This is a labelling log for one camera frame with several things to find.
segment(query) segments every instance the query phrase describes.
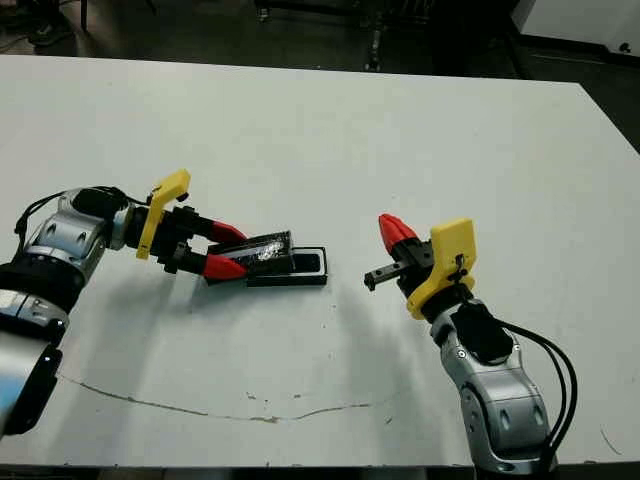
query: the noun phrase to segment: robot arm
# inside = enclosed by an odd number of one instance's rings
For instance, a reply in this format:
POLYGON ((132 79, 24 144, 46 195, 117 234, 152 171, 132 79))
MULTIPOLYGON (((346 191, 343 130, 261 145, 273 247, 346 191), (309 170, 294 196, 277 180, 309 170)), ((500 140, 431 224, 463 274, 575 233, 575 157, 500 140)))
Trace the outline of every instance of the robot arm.
MULTIPOLYGON (((442 365, 460 395, 477 478, 552 476, 555 451, 575 410, 575 373, 566 356, 561 354, 573 398, 566 427, 556 436, 560 425, 550 431, 542 396, 522 367, 521 346, 505 328, 534 340, 542 337, 498 321, 471 294, 475 282, 469 271, 476 259, 471 221, 435 227, 427 242, 391 215, 380 217, 380 230, 395 262, 367 273, 365 285, 374 290, 378 283, 398 277, 412 316, 431 324, 442 365)), ((542 345, 561 373, 550 352, 550 347, 557 347, 551 342, 542 345)), ((561 384, 564 397, 564 380, 561 384)))
POLYGON ((164 211, 168 201, 186 198, 188 181, 186 171, 177 172, 146 204, 115 188, 70 190, 32 204, 20 218, 18 251, 0 265, 0 436, 24 433, 37 423, 56 385, 62 359, 57 347, 68 315, 105 249, 146 250, 166 271, 185 270, 209 280, 246 273, 226 257, 201 255, 187 244, 194 235, 240 242, 242 233, 189 207, 164 211), (58 198, 56 213, 24 242, 29 214, 53 198, 58 198))

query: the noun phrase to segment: crack on table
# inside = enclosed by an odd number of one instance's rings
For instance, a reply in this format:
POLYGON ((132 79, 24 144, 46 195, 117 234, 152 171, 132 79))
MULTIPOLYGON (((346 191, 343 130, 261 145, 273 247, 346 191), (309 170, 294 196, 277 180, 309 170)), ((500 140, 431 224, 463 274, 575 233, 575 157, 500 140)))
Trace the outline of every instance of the crack on table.
POLYGON ((69 378, 61 373, 58 373, 58 376, 60 378, 62 378, 63 380, 66 380, 68 382, 71 382, 75 385, 78 385, 82 388, 86 388, 87 390, 94 392, 94 393, 98 393, 100 395, 104 395, 105 397, 109 397, 109 398, 115 398, 116 400, 123 400, 125 402, 129 402, 129 403, 136 403, 139 405, 147 405, 149 407, 155 407, 155 408, 162 408, 164 410, 170 410, 173 412, 180 412, 180 413, 189 413, 191 415, 199 415, 201 417, 207 417, 209 416, 209 414, 207 412, 201 412, 199 410, 191 410, 189 408, 182 408, 182 407, 176 407, 175 405, 167 405, 165 403, 158 403, 158 402, 148 402, 146 400, 138 400, 137 398, 133 398, 132 396, 129 395, 118 395, 117 393, 113 393, 113 392, 108 392, 107 390, 102 390, 101 388, 98 387, 94 387, 93 385, 89 385, 85 382, 80 382, 78 380, 74 380, 73 378, 69 378))
POLYGON ((609 446, 609 448, 613 453, 615 453, 616 455, 622 455, 622 453, 620 453, 620 451, 616 447, 614 447, 613 444, 609 441, 602 427, 600 427, 600 434, 602 435, 602 438, 604 438, 604 441, 607 443, 607 445, 609 446))
POLYGON ((147 400, 140 400, 137 398, 134 398, 130 395, 120 395, 117 393, 113 393, 113 392, 109 392, 107 390, 103 390, 101 388, 95 387, 93 385, 90 385, 88 383, 85 383, 83 381, 79 381, 79 380, 75 380, 73 378, 67 377, 66 375, 63 375, 62 373, 58 373, 58 377, 66 380, 67 382, 73 383, 74 385, 77 385, 79 387, 82 387, 86 390, 89 390, 90 392, 93 393, 97 393, 99 395, 103 395, 105 397, 108 398, 113 398, 115 400, 121 400, 124 402, 128 402, 128 403, 133 403, 133 404, 137 404, 137 405, 145 405, 147 407, 154 407, 154 408, 161 408, 163 410, 169 410, 172 412, 178 412, 178 413, 186 413, 189 415, 197 415, 200 417, 210 417, 210 418, 215 418, 218 420, 237 420, 237 421, 244 421, 244 422, 262 422, 262 423, 269 423, 269 424, 277 424, 279 422, 296 422, 299 420, 304 420, 305 418, 309 418, 312 417, 314 415, 319 415, 322 413, 329 413, 329 412, 339 412, 342 410, 351 410, 351 409, 358 409, 358 408, 370 408, 370 407, 376 407, 382 404, 385 404, 389 401, 391 401, 392 399, 394 399, 395 397, 399 396, 400 394, 406 392, 410 387, 405 387, 403 389, 400 389, 398 391, 396 391, 395 393, 393 393, 392 395, 388 396, 387 398, 384 398, 382 400, 379 400, 377 402, 369 402, 369 403, 350 403, 347 405, 340 405, 340 406, 336 406, 336 407, 327 407, 327 408, 319 408, 317 410, 312 410, 310 412, 307 413, 303 413, 302 415, 296 415, 296 416, 289 416, 289 417, 279 417, 279 416, 275 416, 272 415, 270 417, 239 417, 239 416, 234 416, 234 415, 217 415, 217 414, 213 414, 210 412, 205 412, 202 410, 194 410, 194 409, 190 409, 190 408, 183 408, 183 407, 178 407, 175 405, 169 405, 166 403, 159 403, 159 402, 151 402, 151 401, 147 401, 147 400))

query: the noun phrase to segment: white table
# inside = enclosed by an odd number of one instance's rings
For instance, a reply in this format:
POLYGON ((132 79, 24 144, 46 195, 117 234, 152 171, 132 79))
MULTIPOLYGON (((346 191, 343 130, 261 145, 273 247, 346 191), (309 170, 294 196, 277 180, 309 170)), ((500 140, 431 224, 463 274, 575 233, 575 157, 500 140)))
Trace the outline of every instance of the white table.
MULTIPOLYGON (((0 462, 469 464, 426 324, 393 284, 362 284, 389 261, 385 211, 423 234, 472 217, 475 293, 570 354, 562 462, 640 457, 640 162, 578 85, 8 56, 0 71, 4 258, 34 199, 94 184, 144 197, 186 167, 200 213, 291 229, 327 248, 330 273, 325 288, 207 288, 107 252, 43 417, 0 462)), ((555 418, 552 366, 525 349, 555 418)))

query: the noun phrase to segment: black floor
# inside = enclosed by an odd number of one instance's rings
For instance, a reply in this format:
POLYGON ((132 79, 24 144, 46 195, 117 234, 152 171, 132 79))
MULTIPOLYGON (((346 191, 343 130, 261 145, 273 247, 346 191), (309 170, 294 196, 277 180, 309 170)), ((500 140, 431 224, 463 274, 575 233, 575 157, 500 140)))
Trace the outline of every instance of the black floor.
MULTIPOLYGON (((0 0, 0 5, 10 1, 0 0)), ((272 10, 269 20, 260 23, 252 0, 154 3, 157 15, 144 0, 94 0, 89 3, 89 33, 84 34, 80 4, 71 0, 62 8, 75 37, 34 52, 25 32, 2 31, 0 45, 18 41, 0 46, 0 52, 347 71, 362 71, 367 61, 371 27, 358 19, 272 10)), ((607 63, 595 53, 516 42, 532 78, 582 84, 640 151, 640 68, 607 63)), ((463 45, 463 50, 469 56, 468 75, 518 78, 503 40, 463 45)), ((382 72, 434 73, 424 30, 385 31, 380 52, 382 72)))

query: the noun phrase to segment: black wire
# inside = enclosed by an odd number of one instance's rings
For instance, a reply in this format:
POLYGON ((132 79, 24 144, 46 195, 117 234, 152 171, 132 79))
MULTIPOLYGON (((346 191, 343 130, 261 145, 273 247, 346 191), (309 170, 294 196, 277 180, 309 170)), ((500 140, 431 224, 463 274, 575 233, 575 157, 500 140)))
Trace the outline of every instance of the black wire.
POLYGON ((551 340, 548 340, 546 338, 544 338, 541 335, 538 335, 537 333, 533 333, 529 330, 527 330, 526 328, 522 328, 522 327, 518 327, 516 325, 512 325, 510 323, 504 322, 502 320, 498 320, 497 318, 495 319, 495 321, 498 323, 498 325, 500 325, 502 328, 506 328, 507 330, 510 330, 513 333, 516 333, 518 335, 522 335, 523 337, 528 338, 529 340, 532 340, 540 345, 547 345, 551 350, 553 350, 559 357, 560 359, 564 362, 566 368, 567 368, 567 372, 569 373, 569 383, 571 386, 571 397, 569 399, 569 407, 567 410, 567 415, 565 417, 565 419, 563 420, 560 428, 558 429, 557 435, 555 437, 555 439, 553 439, 553 442, 548 446, 548 448, 546 448, 540 458, 540 465, 541 465, 541 470, 542 471, 548 471, 550 466, 551 466, 551 462, 553 461, 553 456, 555 455, 556 451, 558 450, 558 447, 560 446, 560 443, 562 443, 562 440, 564 440, 564 437, 567 433, 567 431, 569 430, 569 426, 571 425, 571 421, 573 420, 573 417, 575 415, 576 412, 576 406, 578 403, 578 379, 576 376, 576 371, 573 368, 573 365, 571 364, 571 360, 569 360, 569 357, 567 357, 567 355, 560 349, 560 347, 558 347, 555 343, 553 343, 551 340))
POLYGON ((542 344, 540 346, 544 348, 545 352, 547 352, 547 355, 549 355, 549 358, 553 362, 553 366, 555 367, 556 373, 558 374, 558 381, 560 382, 560 411, 558 412, 556 423, 554 423, 553 428, 551 429, 549 435, 547 435, 547 440, 545 441, 546 448, 548 448, 548 446, 551 444, 551 441, 553 440, 553 437, 560 428, 560 424, 562 423, 562 419, 564 418, 564 414, 567 410, 567 384, 565 382, 564 374, 562 373, 562 369, 560 368, 560 364, 558 363, 558 359, 556 358, 556 356, 546 344, 542 344))
POLYGON ((16 250, 15 255, 13 256, 14 259, 18 255, 20 255, 20 252, 22 252, 22 249, 24 248, 24 243, 27 235, 27 227, 29 225, 29 217, 33 215, 35 212, 37 212, 38 210, 40 210, 42 207, 44 207, 47 203, 49 203, 54 198, 61 196, 63 193, 64 192, 54 193, 53 195, 49 195, 48 197, 44 197, 36 202, 33 202, 24 210, 22 215, 20 215, 20 218, 18 218, 18 221, 16 222, 16 227, 13 230, 15 233, 18 234, 18 248, 16 250))

